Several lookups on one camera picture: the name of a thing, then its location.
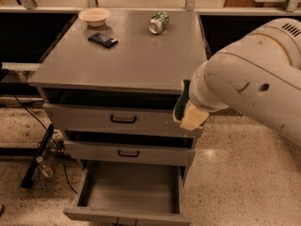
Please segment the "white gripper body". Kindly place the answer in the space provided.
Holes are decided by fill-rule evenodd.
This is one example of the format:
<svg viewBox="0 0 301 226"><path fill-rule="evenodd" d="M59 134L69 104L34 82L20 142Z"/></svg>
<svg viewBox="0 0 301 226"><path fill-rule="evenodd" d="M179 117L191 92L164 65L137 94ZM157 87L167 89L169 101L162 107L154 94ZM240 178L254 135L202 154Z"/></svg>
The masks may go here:
<svg viewBox="0 0 301 226"><path fill-rule="evenodd" d="M208 88L205 83L205 68L207 61L203 62L194 72L189 86L189 99L197 108L209 113L228 108Z"/></svg>

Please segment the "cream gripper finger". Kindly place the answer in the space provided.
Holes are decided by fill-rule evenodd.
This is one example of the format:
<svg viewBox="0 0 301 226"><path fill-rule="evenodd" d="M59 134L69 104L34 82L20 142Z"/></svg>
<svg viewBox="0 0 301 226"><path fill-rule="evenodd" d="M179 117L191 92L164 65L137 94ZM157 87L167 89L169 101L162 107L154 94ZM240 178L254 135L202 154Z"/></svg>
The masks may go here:
<svg viewBox="0 0 301 226"><path fill-rule="evenodd" d="M185 107L180 127L189 131L199 129L208 119L209 113L205 110L196 108L192 103Z"/></svg>

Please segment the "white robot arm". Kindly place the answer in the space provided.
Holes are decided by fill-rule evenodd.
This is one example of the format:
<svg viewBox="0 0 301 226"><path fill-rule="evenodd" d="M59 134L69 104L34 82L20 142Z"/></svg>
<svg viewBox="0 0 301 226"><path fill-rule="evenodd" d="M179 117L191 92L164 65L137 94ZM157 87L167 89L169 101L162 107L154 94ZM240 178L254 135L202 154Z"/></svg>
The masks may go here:
<svg viewBox="0 0 301 226"><path fill-rule="evenodd" d="M228 107L301 144L301 22L275 19L216 52L182 83L173 118L194 130Z"/></svg>

